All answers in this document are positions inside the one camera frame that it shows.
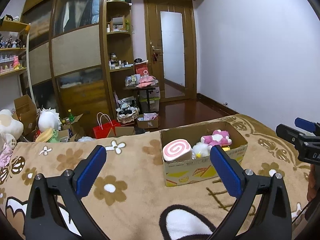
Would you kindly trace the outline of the person's right hand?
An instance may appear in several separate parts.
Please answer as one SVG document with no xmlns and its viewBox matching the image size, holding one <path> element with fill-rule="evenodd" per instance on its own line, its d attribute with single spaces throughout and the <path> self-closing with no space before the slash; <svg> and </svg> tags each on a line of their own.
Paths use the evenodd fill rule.
<svg viewBox="0 0 320 240">
<path fill-rule="evenodd" d="M 307 200 L 308 202 L 311 202 L 317 194 L 316 190 L 316 180 L 314 176 L 314 172 L 310 171 L 309 173 L 309 182 L 308 182 L 308 192 L 307 192 Z"/>
</svg>

